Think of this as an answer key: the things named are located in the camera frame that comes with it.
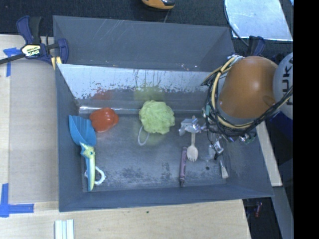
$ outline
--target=plastic fork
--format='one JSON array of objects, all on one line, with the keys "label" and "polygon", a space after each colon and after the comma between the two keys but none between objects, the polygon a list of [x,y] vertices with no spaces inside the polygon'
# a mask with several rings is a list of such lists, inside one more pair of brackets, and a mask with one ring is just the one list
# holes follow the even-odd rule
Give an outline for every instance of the plastic fork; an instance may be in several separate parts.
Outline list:
[{"label": "plastic fork", "polygon": [[195,162],[198,158],[198,150],[195,147],[195,135],[196,133],[191,133],[191,145],[187,148],[187,159],[190,162]]}]

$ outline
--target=purple crayon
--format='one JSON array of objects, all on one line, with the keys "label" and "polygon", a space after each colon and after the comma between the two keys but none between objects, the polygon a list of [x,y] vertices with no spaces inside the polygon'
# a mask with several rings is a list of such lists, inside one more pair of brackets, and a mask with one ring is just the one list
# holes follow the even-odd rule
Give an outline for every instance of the purple crayon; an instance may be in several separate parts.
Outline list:
[{"label": "purple crayon", "polygon": [[185,181],[186,160],[187,160],[187,147],[183,147],[181,151],[180,171],[179,171],[179,185],[181,187],[184,185],[184,181]]}]

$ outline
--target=gray bin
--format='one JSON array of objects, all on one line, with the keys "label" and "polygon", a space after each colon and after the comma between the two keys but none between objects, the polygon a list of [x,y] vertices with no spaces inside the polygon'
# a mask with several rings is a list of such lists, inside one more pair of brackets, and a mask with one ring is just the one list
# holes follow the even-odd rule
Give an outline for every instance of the gray bin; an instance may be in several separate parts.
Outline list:
[{"label": "gray bin", "polygon": [[[55,16],[54,37],[66,38],[70,57],[56,69],[61,212],[187,204],[273,196],[258,138],[249,145],[225,146],[228,179],[218,163],[207,159],[210,134],[196,134],[196,162],[187,162],[179,186],[181,149],[190,133],[180,136],[183,119],[201,109],[207,87],[200,86],[234,50],[228,28]],[[137,142],[138,112],[147,100],[164,101],[175,126]],[[88,118],[111,107],[119,123],[96,133],[96,165],[107,178],[87,192],[85,162],[71,138],[68,115]]]}]

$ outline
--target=plastic tomato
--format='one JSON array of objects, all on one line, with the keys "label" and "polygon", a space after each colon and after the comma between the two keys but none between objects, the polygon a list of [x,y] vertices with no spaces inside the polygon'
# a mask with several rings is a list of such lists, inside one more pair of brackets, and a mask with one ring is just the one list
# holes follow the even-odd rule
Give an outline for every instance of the plastic tomato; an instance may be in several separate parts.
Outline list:
[{"label": "plastic tomato", "polygon": [[90,120],[94,130],[101,133],[114,127],[119,122],[119,116],[112,108],[106,107],[92,112]]}]

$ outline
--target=black carpet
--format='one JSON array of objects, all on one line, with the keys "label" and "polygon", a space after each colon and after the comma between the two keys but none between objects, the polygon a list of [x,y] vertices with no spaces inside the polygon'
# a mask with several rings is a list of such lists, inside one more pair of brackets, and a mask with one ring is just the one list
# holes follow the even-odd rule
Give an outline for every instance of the black carpet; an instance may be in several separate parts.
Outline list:
[{"label": "black carpet", "polygon": [[[294,36],[294,8],[289,0],[280,2],[291,35]],[[150,9],[141,0],[0,0],[0,34],[18,34],[16,21],[25,15],[43,17],[39,29],[41,36],[53,36],[53,15],[229,26],[224,15],[223,0],[176,0],[176,6],[171,11]],[[247,51],[240,40],[233,38],[233,44],[236,53],[242,55]],[[277,55],[286,56],[292,51],[292,42],[266,40],[262,55],[274,59]],[[292,142],[285,139],[275,126],[268,125],[270,135],[276,135],[271,137],[271,141],[273,146],[276,145],[274,151],[277,160],[290,159]],[[287,192],[293,209],[293,187],[290,186]],[[263,202],[258,218],[254,215],[255,200],[244,200],[252,239],[281,239],[271,199],[257,201]]]}]

